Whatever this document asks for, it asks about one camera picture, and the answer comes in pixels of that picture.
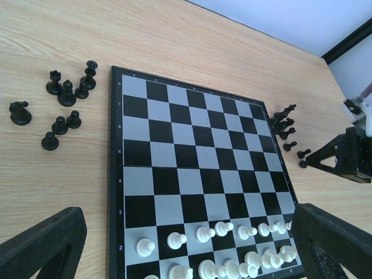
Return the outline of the white knight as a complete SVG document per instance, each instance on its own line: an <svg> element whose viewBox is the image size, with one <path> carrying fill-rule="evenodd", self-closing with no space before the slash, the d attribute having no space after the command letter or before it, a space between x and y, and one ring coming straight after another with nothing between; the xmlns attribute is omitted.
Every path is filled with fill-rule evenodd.
<svg viewBox="0 0 372 279"><path fill-rule="evenodd" d="M280 248L280 252L278 254L282 261L284 262L292 262L298 255L295 246L288 246L284 245Z"/></svg>
<svg viewBox="0 0 372 279"><path fill-rule="evenodd" d="M174 264L169 270L168 279L193 279L194 271L189 265Z"/></svg>

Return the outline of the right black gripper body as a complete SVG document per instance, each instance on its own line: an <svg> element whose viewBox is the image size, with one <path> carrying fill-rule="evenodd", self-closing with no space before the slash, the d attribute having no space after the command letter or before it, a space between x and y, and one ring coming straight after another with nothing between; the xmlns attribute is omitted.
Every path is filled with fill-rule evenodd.
<svg viewBox="0 0 372 279"><path fill-rule="evenodd" d="M348 127L338 144L338 174L356 183L371 183L371 138L358 127Z"/></svg>

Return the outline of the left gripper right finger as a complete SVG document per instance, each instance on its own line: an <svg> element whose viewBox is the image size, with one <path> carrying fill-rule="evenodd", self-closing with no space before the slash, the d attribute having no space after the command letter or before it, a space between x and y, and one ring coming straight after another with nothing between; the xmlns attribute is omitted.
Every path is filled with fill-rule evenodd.
<svg viewBox="0 0 372 279"><path fill-rule="evenodd" d="M371 234L311 203L298 203L292 233L307 278L371 278Z"/></svg>

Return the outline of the white chess king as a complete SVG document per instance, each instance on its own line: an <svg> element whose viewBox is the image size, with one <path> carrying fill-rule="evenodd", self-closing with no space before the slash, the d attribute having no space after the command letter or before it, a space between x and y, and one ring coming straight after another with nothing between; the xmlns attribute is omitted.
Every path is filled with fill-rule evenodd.
<svg viewBox="0 0 372 279"><path fill-rule="evenodd" d="M250 251L245 254L244 261L248 265L246 268L248 276L256 278L261 266L261 257L256 252Z"/></svg>

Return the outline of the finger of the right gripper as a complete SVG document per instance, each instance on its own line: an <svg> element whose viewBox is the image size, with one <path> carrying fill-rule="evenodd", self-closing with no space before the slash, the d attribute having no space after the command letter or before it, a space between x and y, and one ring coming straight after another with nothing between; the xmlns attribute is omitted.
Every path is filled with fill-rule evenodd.
<svg viewBox="0 0 372 279"><path fill-rule="evenodd" d="M345 144L344 139L346 134L339 134L329 143L324 145L319 150L311 153L306 157L305 162L308 166L316 169L331 173L331 174L342 174L345 164ZM335 156L337 162L334 167L327 166L321 163L321 161Z"/></svg>

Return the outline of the white chess queen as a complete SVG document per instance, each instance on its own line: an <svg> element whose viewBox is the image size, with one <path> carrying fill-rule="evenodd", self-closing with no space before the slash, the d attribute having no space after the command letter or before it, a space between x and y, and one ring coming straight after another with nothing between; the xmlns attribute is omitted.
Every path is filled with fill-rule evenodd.
<svg viewBox="0 0 372 279"><path fill-rule="evenodd" d="M224 263L226 268L226 278L237 279L239 276L242 278L247 278L248 274L248 265L246 263L237 264L233 260L227 260Z"/></svg>

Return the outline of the white chess piece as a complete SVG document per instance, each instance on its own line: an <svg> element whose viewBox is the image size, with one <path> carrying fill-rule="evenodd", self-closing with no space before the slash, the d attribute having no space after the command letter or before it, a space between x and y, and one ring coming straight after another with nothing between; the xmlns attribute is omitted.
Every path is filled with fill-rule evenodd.
<svg viewBox="0 0 372 279"><path fill-rule="evenodd" d="M136 245L136 252L140 257L149 256L156 248L156 244L148 238L141 238Z"/></svg>
<svg viewBox="0 0 372 279"><path fill-rule="evenodd" d="M167 245L170 249L180 249L187 242L187 236L178 232L172 232L167 237Z"/></svg>
<svg viewBox="0 0 372 279"><path fill-rule="evenodd" d="M216 232L216 235L220 237L224 237L227 235L229 231L232 231L234 229L234 225L232 222L223 222L223 221L218 221L215 226L214 230Z"/></svg>
<svg viewBox="0 0 372 279"><path fill-rule="evenodd" d="M198 274L201 279L214 279L226 277L227 270L222 265L216 265L211 260L203 260L198 267Z"/></svg>
<svg viewBox="0 0 372 279"><path fill-rule="evenodd" d="M241 240L247 240L251 236L257 234L257 229L254 227L248 228L246 226L239 226L237 228L237 236Z"/></svg>

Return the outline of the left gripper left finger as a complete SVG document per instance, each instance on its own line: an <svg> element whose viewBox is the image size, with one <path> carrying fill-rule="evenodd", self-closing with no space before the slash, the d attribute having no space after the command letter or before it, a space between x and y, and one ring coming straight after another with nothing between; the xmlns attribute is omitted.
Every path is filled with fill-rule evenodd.
<svg viewBox="0 0 372 279"><path fill-rule="evenodd" d="M87 237L80 207L69 207L1 244L1 278L74 278Z"/></svg>

